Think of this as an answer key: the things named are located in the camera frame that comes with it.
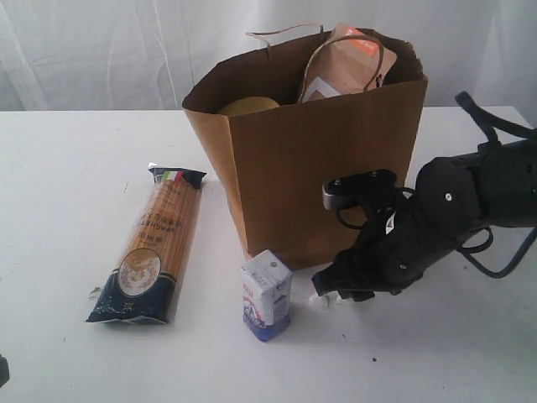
table surface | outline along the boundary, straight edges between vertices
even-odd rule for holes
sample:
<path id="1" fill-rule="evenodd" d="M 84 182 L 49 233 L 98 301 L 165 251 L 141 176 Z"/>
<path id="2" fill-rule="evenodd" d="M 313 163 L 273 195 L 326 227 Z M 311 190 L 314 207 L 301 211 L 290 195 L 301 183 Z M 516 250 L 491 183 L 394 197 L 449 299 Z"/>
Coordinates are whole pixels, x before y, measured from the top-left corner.
<path id="1" fill-rule="evenodd" d="M 0 113 L 0 127 L 0 401 L 534 401 L 537 248 L 505 280 L 452 254 L 400 296 L 325 310 L 308 305 L 315 269 L 295 272 L 291 325 L 261 343 L 242 323 L 224 190 L 182 112 Z M 426 108 L 407 184 L 482 141 L 460 109 Z M 148 162 L 208 172 L 175 319 L 84 323 L 151 192 Z M 483 260 L 507 262 L 525 233 L 498 231 Z"/>

dry spaghetti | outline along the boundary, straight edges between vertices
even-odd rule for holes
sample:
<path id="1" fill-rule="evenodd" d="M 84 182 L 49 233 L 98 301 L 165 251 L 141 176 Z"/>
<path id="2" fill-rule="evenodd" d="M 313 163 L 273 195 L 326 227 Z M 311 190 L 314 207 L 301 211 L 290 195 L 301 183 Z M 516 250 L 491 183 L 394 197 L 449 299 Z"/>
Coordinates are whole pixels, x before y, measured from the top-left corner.
<path id="1" fill-rule="evenodd" d="M 205 175 L 150 166 L 154 190 L 87 322 L 166 323 Z"/>

white curtain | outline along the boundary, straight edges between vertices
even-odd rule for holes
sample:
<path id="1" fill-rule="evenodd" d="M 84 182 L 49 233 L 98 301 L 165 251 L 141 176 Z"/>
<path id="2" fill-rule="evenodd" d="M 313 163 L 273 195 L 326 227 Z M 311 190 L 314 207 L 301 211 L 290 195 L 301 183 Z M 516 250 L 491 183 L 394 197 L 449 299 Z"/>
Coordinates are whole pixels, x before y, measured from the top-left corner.
<path id="1" fill-rule="evenodd" d="M 412 42 L 427 105 L 467 90 L 537 125 L 536 17 L 535 0 L 2 0 L 0 110 L 180 108 L 218 61 L 261 46 L 246 31 L 343 21 Z"/>

white box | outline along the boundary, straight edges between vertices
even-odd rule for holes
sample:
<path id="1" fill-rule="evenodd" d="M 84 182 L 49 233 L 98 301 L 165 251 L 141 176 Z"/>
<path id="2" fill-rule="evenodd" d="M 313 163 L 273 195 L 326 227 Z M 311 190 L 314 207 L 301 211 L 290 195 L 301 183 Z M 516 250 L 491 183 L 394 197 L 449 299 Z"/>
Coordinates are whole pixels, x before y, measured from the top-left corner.
<path id="1" fill-rule="evenodd" d="M 242 318 L 255 336 L 267 342 L 289 325 L 293 274 L 269 250 L 250 259 L 242 271 Z"/>

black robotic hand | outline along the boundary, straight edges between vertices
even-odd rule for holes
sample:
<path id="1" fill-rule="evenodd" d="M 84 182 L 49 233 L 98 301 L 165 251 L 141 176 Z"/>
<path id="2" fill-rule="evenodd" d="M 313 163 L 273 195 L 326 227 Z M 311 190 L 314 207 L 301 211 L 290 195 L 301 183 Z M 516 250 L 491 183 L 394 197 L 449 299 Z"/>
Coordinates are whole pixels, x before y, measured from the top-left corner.
<path id="1" fill-rule="evenodd" d="M 476 153 L 433 159 L 420 170 L 415 190 L 397 188 L 397 178 L 388 170 L 323 185 L 325 208 L 360 234 L 331 266 L 313 276 L 319 296 L 338 291 L 341 298 L 365 301 L 375 291 L 397 295 L 453 251 L 496 279 L 511 273 L 524 257 L 537 238 L 537 130 L 482 110 L 466 92 L 456 100 L 487 136 Z M 525 140 L 503 145 L 494 128 Z M 341 210 L 352 207 L 365 212 L 362 226 L 341 217 Z M 473 256 L 492 245 L 491 225 L 534 228 L 511 262 L 497 272 Z M 487 241 L 465 248 L 481 231 L 488 233 Z"/>

